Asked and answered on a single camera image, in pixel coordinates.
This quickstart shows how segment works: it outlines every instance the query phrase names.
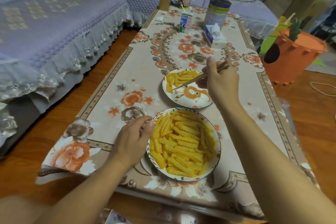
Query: person's left hand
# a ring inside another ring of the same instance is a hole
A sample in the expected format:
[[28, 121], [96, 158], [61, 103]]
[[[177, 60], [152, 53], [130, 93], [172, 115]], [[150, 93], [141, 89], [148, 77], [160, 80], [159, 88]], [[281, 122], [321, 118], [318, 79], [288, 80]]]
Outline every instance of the person's left hand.
[[121, 162], [127, 169], [140, 162], [154, 129], [151, 116], [143, 116], [123, 126], [115, 140], [111, 159]]

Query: rubber band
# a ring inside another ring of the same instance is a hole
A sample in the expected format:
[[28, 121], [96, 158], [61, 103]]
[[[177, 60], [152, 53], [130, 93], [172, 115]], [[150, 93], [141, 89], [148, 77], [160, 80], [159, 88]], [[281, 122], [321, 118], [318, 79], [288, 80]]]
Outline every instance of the rubber band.
[[311, 86], [314, 90], [317, 90], [318, 92], [322, 93], [323, 95], [330, 96], [330, 97], [336, 97], [336, 95], [325, 94], [325, 93], [322, 92], [321, 90], [318, 90], [317, 88], [315, 88], [315, 87], [312, 85], [313, 83], [321, 84], [321, 85], [328, 85], [328, 86], [333, 87], [333, 88], [336, 89], [335, 86], [332, 86], [332, 85], [330, 85], [330, 84], [326, 84], [326, 83], [319, 83], [319, 82], [311, 82], [311, 83], [310, 83], [310, 86]]

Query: person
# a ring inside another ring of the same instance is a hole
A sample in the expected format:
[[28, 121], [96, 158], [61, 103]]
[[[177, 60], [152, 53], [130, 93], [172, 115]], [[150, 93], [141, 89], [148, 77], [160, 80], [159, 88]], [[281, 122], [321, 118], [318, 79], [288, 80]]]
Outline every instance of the person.
[[[197, 84], [208, 89], [223, 116], [251, 188], [268, 222], [335, 223], [336, 206], [290, 162], [239, 103], [239, 75], [235, 68], [229, 67], [218, 73], [217, 64], [212, 57], [208, 58], [207, 66], [203, 69], [208, 73], [208, 78]], [[151, 118], [144, 116], [125, 125], [103, 167], [56, 205], [42, 214], [39, 212], [40, 216], [33, 223], [94, 224], [119, 181], [145, 154], [154, 127]], [[0, 212], [0, 216], [0, 223], [9, 223], [3, 218], [3, 212]]]

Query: table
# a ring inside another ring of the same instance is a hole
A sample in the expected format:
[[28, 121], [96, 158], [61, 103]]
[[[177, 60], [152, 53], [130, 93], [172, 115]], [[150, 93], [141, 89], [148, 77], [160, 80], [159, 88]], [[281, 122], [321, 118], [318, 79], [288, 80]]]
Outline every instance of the table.
[[[304, 155], [292, 135], [288, 120], [271, 82], [238, 15], [229, 14], [222, 33], [224, 49], [211, 49], [201, 29], [206, 9], [194, 8], [188, 35], [176, 28], [156, 25], [157, 16], [179, 23], [181, 10], [156, 10], [119, 61], [45, 158], [38, 183], [66, 177], [69, 172], [89, 175], [103, 165], [120, 128], [143, 115], [175, 107], [166, 98], [161, 81], [179, 67], [201, 70], [209, 55], [227, 60], [240, 74], [239, 98], [260, 128], [295, 164], [315, 181]], [[145, 156], [122, 179], [119, 192], [216, 217], [237, 220], [237, 214], [264, 219], [247, 181], [225, 123], [214, 105], [201, 109], [221, 138], [221, 158], [206, 179], [181, 183], [161, 176]]]

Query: green cactus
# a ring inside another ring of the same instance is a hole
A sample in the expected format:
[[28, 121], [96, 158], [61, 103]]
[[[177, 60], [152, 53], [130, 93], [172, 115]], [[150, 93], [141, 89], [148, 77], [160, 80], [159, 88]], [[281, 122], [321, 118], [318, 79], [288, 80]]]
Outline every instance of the green cactus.
[[292, 25], [289, 26], [289, 36], [288, 38], [291, 39], [293, 42], [296, 41], [298, 35], [301, 33], [300, 29], [301, 22], [295, 18], [292, 22]]

